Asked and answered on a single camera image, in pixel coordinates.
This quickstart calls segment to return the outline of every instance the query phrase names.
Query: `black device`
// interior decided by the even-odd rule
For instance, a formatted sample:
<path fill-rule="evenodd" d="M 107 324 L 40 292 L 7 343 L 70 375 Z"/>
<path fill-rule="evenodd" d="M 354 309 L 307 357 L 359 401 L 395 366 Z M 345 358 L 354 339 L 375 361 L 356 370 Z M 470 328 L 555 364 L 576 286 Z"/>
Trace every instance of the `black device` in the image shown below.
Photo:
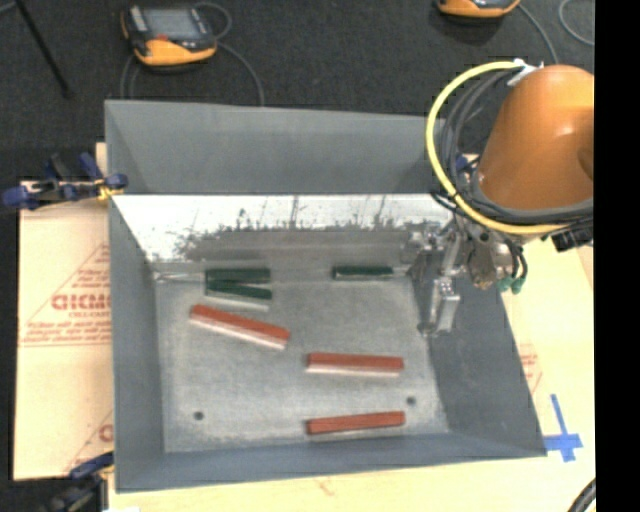
<path fill-rule="evenodd" d="M 217 50 L 209 23 L 189 5 L 132 5 L 122 11 L 120 20 L 137 59 L 156 71 L 190 69 L 207 61 Z"/>

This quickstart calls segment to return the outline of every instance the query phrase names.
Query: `blue tape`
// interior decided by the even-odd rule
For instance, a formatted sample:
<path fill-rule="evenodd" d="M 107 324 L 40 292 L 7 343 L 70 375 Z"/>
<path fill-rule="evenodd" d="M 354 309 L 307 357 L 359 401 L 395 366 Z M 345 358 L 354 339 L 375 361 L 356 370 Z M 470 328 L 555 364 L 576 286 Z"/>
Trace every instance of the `blue tape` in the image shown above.
<path fill-rule="evenodd" d="M 558 397 L 556 395 L 551 395 L 551 403 L 553 404 L 553 409 L 556 413 L 561 433 L 552 436 L 544 436 L 545 448 L 547 451 L 559 451 L 562 455 L 563 462 L 574 461 L 576 460 L 574 450 L 576 448 L 583 447 L 582 441 L 578 434 L 569 434 L 567 425 L 564 422 L 564 417 L 562 416 L 562 411 L 560 410 L 560 402 L 558 402 Z"/>

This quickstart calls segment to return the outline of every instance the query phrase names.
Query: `orange device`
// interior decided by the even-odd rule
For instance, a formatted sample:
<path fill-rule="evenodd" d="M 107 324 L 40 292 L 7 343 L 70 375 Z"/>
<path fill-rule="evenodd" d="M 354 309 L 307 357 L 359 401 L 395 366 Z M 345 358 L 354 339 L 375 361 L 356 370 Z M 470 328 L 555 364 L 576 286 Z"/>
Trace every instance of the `orange device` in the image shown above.
<path fill-rule="evenodd" d="M 140 62 L 156 71 L 177 71 L 208 60 L 216 38 L 195 7 L 133 5 L 120 17 L 122 31 Z"/>
<path fill-rule="evenodd" d="M 500 18 L 511 12 L 520 0 L 436 0 L 440 12 L 465 18 Z"/>

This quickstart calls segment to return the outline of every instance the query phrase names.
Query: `cardboard sheet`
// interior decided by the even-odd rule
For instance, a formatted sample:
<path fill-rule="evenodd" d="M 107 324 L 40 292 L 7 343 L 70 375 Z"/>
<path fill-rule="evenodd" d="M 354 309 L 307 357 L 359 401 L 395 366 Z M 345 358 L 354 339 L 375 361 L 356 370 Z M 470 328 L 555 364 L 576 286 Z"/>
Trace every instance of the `cardboard sheet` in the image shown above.
<path fill-rule="evenodd" d="M 105 205 L 20 216 L 14 478 L 65 476 L 113 446 Z"/>

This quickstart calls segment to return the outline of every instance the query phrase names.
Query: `red logo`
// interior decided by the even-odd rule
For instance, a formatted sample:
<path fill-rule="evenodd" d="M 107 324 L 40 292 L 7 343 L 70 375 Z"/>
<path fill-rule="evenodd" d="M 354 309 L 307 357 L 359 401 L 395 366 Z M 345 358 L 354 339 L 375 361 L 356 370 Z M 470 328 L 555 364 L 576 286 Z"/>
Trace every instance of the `red logo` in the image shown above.
<path fill-rule="evenodd" d="M 76 309 L 110 309 L 111 296 L 104 293 L 92 294 L 84 293 L 81 295 L 60 294 L 51 297 L 51 306 L 59 311 L 68 311 Z"/>

